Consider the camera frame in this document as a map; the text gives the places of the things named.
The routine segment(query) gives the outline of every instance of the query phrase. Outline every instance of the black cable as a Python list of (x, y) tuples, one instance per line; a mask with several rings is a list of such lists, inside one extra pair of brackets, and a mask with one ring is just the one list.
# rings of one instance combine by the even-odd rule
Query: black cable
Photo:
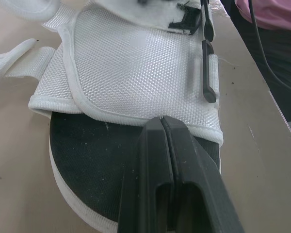
[(268, 71), (270, 72), (270, 74), (272, 75), (272, 77), (275, 80), (277, 80), (281, 85), (283, 85), (285, 88), (287, 88), (287, 89), (289, 89), (291, 91), (291, 87), (289, 85), (285, 84), (283, 81), (281, 81), (275, 75), (275, 73), (270, 68), (270, 66), (268, 65), (268, 62), (267, 62), (266, 57), (265, 57), (264, 49), (263, 49), (263, 46), (262, 46), (262, 43), (261, 43), (261, 38), (260, 38), (260, 35), (259, 35), (259, 30), (258, 30), (258, 26), (257, 26), (256, 17), (254, 15), (252, 0), (248, 0), (248, 1), (249, 1), (250, 16), (251, 16), (251, 20), (252, 20), (252, 23), (253, 23), (253, 26), (254, 26), (254, 31), (255, 31), (255, 34), (256, 34), (256, 38), (257, 38), (257, 41), (258, 41), (258, 46), (259, 46), (259, 49), (260, 49), (260, 52), (261, 52), (261, 55), (262, 55), (263, 62), (265, 63), (265, 65), (266, 65)]

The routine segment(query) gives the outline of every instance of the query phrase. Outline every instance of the table surface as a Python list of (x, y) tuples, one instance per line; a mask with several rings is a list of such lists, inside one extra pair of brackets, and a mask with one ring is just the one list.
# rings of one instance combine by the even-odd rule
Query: table surface
[[(219, 0), (211, 3), (219, 56), (222, 176), (247, 233), (291, 233), (291, 132)], [(0, 53), (58, 34), (0, 9)], [(49, 119), (31, 112), (37, 81), (0, 83), (0, 233), (95, 233), (66, 204), (49, 160)]]

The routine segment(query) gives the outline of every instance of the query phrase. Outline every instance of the black plastic buckle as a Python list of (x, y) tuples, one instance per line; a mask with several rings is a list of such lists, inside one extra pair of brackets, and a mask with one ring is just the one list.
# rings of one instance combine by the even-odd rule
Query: black plastic buckle
[(118, 233), (243, 233), (215, 162), (185, 124), (150, 120), (125, 167)]
[(217, 101), (214, 90), (210, 87), (209, 55), (214, 54), (213, 47), (208, 40), (202, 41), (203, 48), (203, 95), (208, 103)]
[(209, 17), (209, 11), (208, 11), (208, 4), (209, 1), (208, 0), (201, 0), (201, 6), (205, 8), (205, 25), (204, 25), (204, 37), (206, 40), (212, 42), (213, 38), (214, 38), (214, 29)]
[(186, 4), (177, 3), (177, 8), (185, 12), (184, 16), (181, 22), (172, 22), (168, 28), (188, 30), (190, 31), (190, 35), (193, 35), (201, 24), (201, 11)]

